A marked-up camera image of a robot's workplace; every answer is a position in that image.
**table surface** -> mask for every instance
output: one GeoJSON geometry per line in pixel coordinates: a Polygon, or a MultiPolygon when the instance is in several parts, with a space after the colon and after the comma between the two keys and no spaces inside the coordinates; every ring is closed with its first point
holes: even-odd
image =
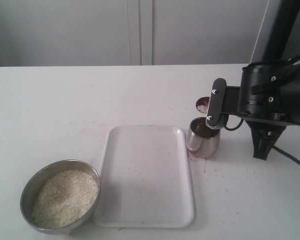
{"type": "MultiPolygon", "coordinates": [[[[221,131],[214,157],[190,160],[196,214],[187,227],[118,231],[90,220],[71,236],[53,236],[30,228],[20,213],[21,192],[42,167],[63,159],[100,163],[114,126],[186,131],[213,81],[238,86],[245,65],[0,68],[0,239],[300,240],[300,166],[274,150],[267,161],[252,158],[245,123],[221,131]]],[[[238,122],[231,117],[229,125],[238,122]]],[[[276,145],[300,159],[300,126],[289,126],[276,145]]]]}

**metal bowl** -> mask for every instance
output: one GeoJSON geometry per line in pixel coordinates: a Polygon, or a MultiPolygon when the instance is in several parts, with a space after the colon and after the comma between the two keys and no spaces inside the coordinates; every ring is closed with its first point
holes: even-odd
{"type": "Polygon", "coordinates": [[[50,165],[42,168],[28,181],[21,194],[20,210],[26,222],[38,232],[44,234],[53,234],[53,235],[68,234],[71,232],[71,230],[83,224],[95,212],[96,207],[99,203],[100,195],[101,195],[101,186],[100,186],[99,175],[97,171],[90,164],[79,160],[62,160],[62,161],[51,163],[50,165]],[[50,177],[56,175],[59,172],[66,171],[66,170],[80,170],[82,172],[91,175],[95,180],[95,183],[98,185],[98,193],[96,199],[93,205],[91,206],[91,208],[82,217],[80,217],[78,220],[76,220],[75,222],[69,225],[59,227],[59,228],[39,227],[32,216],[33,207],[38,192],[50,177]]]}

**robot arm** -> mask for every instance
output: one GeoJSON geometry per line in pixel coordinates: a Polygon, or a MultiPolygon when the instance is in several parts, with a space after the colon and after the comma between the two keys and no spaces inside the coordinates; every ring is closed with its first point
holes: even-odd
{"type": "Polygon", "coordinates": [[[206,124],[226,127],[229,115],[245,120],[251,128],[253,157],[267,156],[289,125],[300,126],[300,56],[289,61],[251,63],[242,69],[241,85],[214,81],[206,124]]]}

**white plastic tray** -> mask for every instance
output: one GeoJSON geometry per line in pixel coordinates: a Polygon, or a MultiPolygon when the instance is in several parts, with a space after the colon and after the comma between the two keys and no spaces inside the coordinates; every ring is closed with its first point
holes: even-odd
{"type": "Polygon", "coordinates": [[[181,228],[194,217],[185,135],[174,126],[109,131],[101,163],[100,226],[181,228]]]}

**metal cup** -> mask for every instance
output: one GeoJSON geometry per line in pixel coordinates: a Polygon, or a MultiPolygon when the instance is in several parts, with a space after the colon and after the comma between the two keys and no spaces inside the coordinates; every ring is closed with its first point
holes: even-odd
{"type": "Polygon", "coordinates": [[[208,158],[218,149],[220,129],[210,129],[205,117],[198,117],[190,123],[186,135],[186,147],[195,157],[208,158]]]}

